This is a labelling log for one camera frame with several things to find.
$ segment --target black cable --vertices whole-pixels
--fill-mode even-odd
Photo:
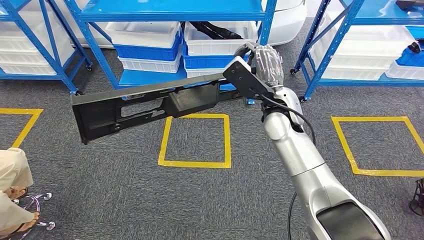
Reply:
[[[316,139],[315,139],[314,128],[312,127],[312,124],[306,119],[306,117],[303,116],[303,114],[301,114],[300,112],[298,112],[298,111],[296,111],[294,109],[291,109],[288,106],[285,106],[285,105],[283,105],[281,103],[278,103],[278,102],[276,102],[276,101],[274,101],[274,100],[272,100],[272,99],[264,96],[263,94],[261,94],[260,96],[262,98],[264,98],[265,100],[267,100],[268,102],[270,102],[270,103],[272,103],[274,105],[277,105],[278,107],[280,107],[280,108],[282,108],[284,110],[287,110],[289,112],[292,112],[292,113],[296,114],[297,116],[299,116],[301,119],[303,119],[304,122],[308,125],[308,127],[310,129],[310,134],[312,135],[312,142],[313,142],[313,144],[314,145],[317,145],[316,144]],[[291,230],[290,225],[291,225],[291,222],[292,222],[293,204],[295,203],[295,199],[296,199],[296,196],[297,195],[298,194],[296,192],[293,193],[293,197],[291,198],[290,206],[288,207],[288,216],[287,216],[287,236],[288,236],[288,240],[292,240],[292,230]]]
[[[295,203],[296,196],[298,194],[296,192],[293,193],[293,197],[291,198],[290,206],[288,207],[288,216],[287,216],[287,236],[288,240],[292,240],[292,230],[290,227],[290,223],[292,221],[292,209],[293,204]]]
[[[296,114],[297,116],[299,116],[301,119],[303,119],[303,121],[308,125],[308,127],[310,129],[310,134],[312,135],[312,142],[313,142],[313,144],[314,145],[317,145],[316,144],[316,140],[315,140],[315,131],[314,131],[314,128],[312,127],[312,124],[306,119],[306,117],[302,115],[302,113],[300,113],[300,112],[298,112],[298,111],[296,111],[294,109],[291,109],[288,106],[284,106],[283,104],[278,103],[278,102],[276,102],[276,101],[274,101],[274,100],[272,100],[272,99],[264,96],[263,94],[261,94],[260,96],[262,98],[264,98],[265,100],[267,100],[268,102],[270,102],[270,103],[272,103],[274,105],[277,105],[278,107],[280,107],[280,108],[282,108],[284,110],[287,110],[289,112],[292,112],[292,113]]]

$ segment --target yellow tape square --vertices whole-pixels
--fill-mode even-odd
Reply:
[[[43,109],[28,109],[28,108],[0,108],[0,114],[22,114],[22,115],[32,115],[26,125],[23,127],[22,131],[17,136],[16,140],[13,142],[11,148],[19,148],[19,146],[24,141],[25,137],[30,132],[31,128],[34,126],[34,123],[39,118],[40,114],[43,112]]]
[[[340,122],[404,122],[424,154],[424,143],[407,116],[332,116],[331,120],[354,174],[385,177],[424,177],[424,170],[359,169],[340,127]]]
[[[214,168],[229,169],[231,168],[231,143],[230,143],[230,118],[226,114],[214,113],[193,113],[181,118],[185,119],[223,119],[224,120],[224,162],[208,162],[208,161],[169,161],[165,160],[167,153],[168,138],[170,136],[172,117],[168,117],[163,131],[162,143],[160,145],[158,164],[167,167],[183,167],[183,168]]]

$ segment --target person's leg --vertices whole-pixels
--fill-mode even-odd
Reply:
[[[19,228],[23,223],[25,224],[22,228],[28,229],[35,225],[34,222],[31,226],[31,222],[36,218],[38,220],[39,213],[37,216],[20,206],[14,204],[6,193],[0,191],[0,235],[7,235]]]
[[[29,187],[33,182],[25,152],[19,148],[0,150],[0,191],[12,186]]]

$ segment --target chair wheel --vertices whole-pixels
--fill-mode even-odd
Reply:
[[[48,192],[48,193],[45,194],[44,200],[48,201],[48,200],[50,200],[52,198],[52,196],[53,196],[52,193],[51,192]]]
[[[50,224],[50,225],[45,228],[45,229],[47,229],[47,231],[51,231],[56,227],[56,223],[54,221],[51,221],[48,224]]]

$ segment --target shelving unit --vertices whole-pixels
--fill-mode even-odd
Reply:
[[[424,25],[422,12],[402,11],[394,0],[339,0],[344,6],[344,11],[315,38],[318,26],[327,9],[330,0],[322,0],[316,13],[312,27],[306,37],[305,43],[294,68],[290,73],[295,74],[302,70],[308,87],[304,94],[304,100],[311,99],[311,94],[318,86],[344,86],[344,87],[424,87],[422,80],[410,80],[401,78],[389,78],[383,74],[379,80],[346,80],[346,79],[321,79],[333,56],[339,47],[343,37],[352,25]],[[342,18],[341,27],[336,37],[332,40],[321,64],[315,66],[309,49],[324,36]],[[312,66],[314,76],[311,78],[305,67],[308,59]]]
[[[111,42],[95,22],[177,22],[177,21],[261,21],[260,44],[268,42],[277,0],[268,0],[263,10],[261,0],[90,0],[81,10],[75,0],[66,0],[72,16],[97,58],[110,84],[115,88],[141,86],[187,77],[184,64],[177,74],[124,70],[118,80],[89,30],[93,26]]]
[[[22,10],[25,5],[27,5],[31,0],[0,0],[0,22],[14,22],[22,32],[28,37],[28,39],[34,44],[40,54],[45,58],[48,64],[51,66],[54,71],[56,71],[56,75],[31,75],[31,74],[10,74],[5,73],[0,69],[0,80],[59,80],[62,81],[68,88],[71,94],[77,94],[78,89],[72,83],[72,79],[77,74],[80,66],[85,62],[85,67],[90,71],[93,63],[87,56],[81,44],[78,42],[74,33],[72,32],[71,27],[66,22],[64,16],[62,15],[59,7],[56,5],[55,0],[46,0],[46,2],[51,6],[54,14],[59,19],[61,25],[64,30],[72,40],[75,46],[75,52],[69,59],[60,59],[58,54],[58,49],[56,47],[55,37],[57,39],[63,38],[64,36],[54,36],[52,31],[52,26],[50,24],[50,19],[48,16],[48,12],[46,9],[45,1],[39,0],[41,13],[45,22],[45,27],[47,29],[48,37],[52,46],[53,55],[47,51],[45,46],[40,42],[40,40],[36,37],[34,32],[28,26],[28,24],[22,19],[19,15],[19,11]],[[74,58],[80,56],[77,64],[71,71],[69,75],[65,73],[65,69],[69,66]]]

